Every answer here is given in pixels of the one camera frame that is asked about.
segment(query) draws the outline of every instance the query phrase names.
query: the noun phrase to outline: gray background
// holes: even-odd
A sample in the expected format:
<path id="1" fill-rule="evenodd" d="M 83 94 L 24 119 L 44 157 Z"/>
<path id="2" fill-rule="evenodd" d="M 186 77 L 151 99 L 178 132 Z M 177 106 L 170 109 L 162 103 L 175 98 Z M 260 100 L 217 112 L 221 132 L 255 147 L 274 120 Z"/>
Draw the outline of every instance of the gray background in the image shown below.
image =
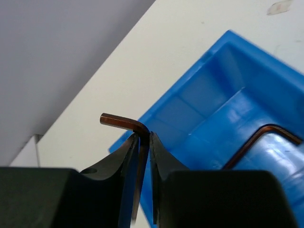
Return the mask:
<path id="1" fill-rule="evenodd" d="M 153 2 L 0 1 L 0 165 L 48 130 Z"/>

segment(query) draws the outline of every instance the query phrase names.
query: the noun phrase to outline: allen key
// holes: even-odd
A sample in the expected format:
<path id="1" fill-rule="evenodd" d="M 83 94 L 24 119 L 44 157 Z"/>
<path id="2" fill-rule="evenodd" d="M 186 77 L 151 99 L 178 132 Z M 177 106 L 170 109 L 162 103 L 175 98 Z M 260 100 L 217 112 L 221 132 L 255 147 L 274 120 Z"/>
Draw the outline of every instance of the allen key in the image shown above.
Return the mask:
<path id="1" fill-rule="evenodd" d="M 300 145 L 302 143 L 302 139 L 298 136 L 292 134 L 288 130 L 280 127 L 276 124 L 266 124 L 261 126 L 253 135 L 243 144 L 243 146 L 232 156 L 232 158 L 223 166 L 222 170 L 229 170 L 235 167 L 235 165 L 245 156 L 248 150 L 255 144 L 255 142 L 263 136 L 265 133 L 274 132 L 278 135 L 286 138 L 291 141 L 295 145 Z"/>
<path id="2" fill-rule="evenodd" d="M 138 155 L 138 168 L 137 168 L 137 178 L 135 184 L 135 192 L 133 199 L 133 209 L 131 219 L 136 221 L 137 211 L 139 207 L 139 200 L 143 187 L 143 177 L 146 169 L 148 153 L 149 153 L 149 143 L 150 143 L 150 131 L 148 128 L 139 121 L 132 120 L 129 118 L 111 115 L 103 113 L 100 116 L 100 123 L 112 127 L 123 128 L 126 130 L 133 131 L 140 137 L 140 148 Z"/>

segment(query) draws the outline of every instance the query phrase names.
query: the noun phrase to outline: hex key in bin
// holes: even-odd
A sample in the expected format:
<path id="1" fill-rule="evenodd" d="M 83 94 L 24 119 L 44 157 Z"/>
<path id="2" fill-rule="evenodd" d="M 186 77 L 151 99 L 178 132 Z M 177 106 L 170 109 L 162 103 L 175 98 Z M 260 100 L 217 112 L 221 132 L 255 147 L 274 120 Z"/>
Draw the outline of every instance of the hex key in bin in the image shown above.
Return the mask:
<path id="1" fill-rule="evenodd" d="M 139 121 L 132 120 L 129 118 L 111 115 L 103 113 L 100 116 L 100 123 L 104 125 L 109 125 L 113 127 L 119 127 L 126 130 L 131 130 L 137 133 L 140 137 L 140 148 L 139 148 L 139 163 L 137 169 L 137 178 L 135 184 L 135 192 L 133 199 L 133 210 L 132 210 L 132 220 L 135 221 L 137 217 L 137 211 L 139 207 L 139 199 L 143 187 L 143 177 L 147 164 L 148 153 L 149 153 L 149 142 L 150 142 L 150 131 L 148 128 Z"/>
<path id="2" fill-rule="evenodd" d="M 222 170 L 228 170 L 235 167 L 235 165 L 245 156 L 248 150 L 253 146 L 253 144 L 265 133 L 274 132 L 279 134 L 280 136 L 286 138 L 291 141 L 295 145 L 300 145 L 302 143 L 302 139 L 298 136 L 292 134 L 288 130 L 280 127 L 276 124 L 266 124 L 261 126 L 254 134 L 245 142 L 245 144 L 232 156 L 232 158 L 223 166 Z"/>

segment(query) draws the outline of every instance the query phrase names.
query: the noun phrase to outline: blue plastic container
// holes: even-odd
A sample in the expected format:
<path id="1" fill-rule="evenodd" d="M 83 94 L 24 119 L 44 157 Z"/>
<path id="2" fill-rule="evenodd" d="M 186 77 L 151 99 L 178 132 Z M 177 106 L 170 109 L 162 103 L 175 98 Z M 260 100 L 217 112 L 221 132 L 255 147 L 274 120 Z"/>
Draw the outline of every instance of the blue plastic container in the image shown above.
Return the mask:
<path id="1" fill-rule="evenodd" d="M 304 138 L 304 76 L 227 31 L 139 121 L 190 169 L 219 170 L 264 124 L 278 124 Z M 303 145 L 266 134 L 235 169 L 272 172 L 304 228 Z M 149 162 L 141 205 L 153 227 Z"/>

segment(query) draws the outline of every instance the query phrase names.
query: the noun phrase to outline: allen key short arm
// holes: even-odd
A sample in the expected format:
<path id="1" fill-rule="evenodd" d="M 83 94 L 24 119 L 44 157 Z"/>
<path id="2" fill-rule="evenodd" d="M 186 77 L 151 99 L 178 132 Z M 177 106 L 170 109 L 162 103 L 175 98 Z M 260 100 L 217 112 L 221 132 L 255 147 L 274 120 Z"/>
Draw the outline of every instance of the allen key short arm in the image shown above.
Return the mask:
<path id="1" fill-rule="evenodd" d="M 140 137 L 139 163 L 133 199 L 132 221 L 136 220 L 139 207 L 139 200 L 143 187 L 143 178 L 149 153 L 150 131 L 139 121 L 129 118 L 103 113 L 100 116 L 100 123 L 108 126 L 123 128 L 137 133 Z"/>
<path id="2" fill-rule="evenodd" d="M 222 170 L 229 170 L 236 166 L 236 164 L 245 156 L 248 150 L 253 146 L 253 144 L 265 133 L 274 132 L 287 140 L 291 141 L 295 145 L 300 145 L 302 139 L 298 136 L 292 134 L 288 130 L 276 125 L 276 124 L 266 124 L 261 126 L 254 134 L 245 142 L 245 144 L 232 156 L 232 158 L 223 166 Z"/>

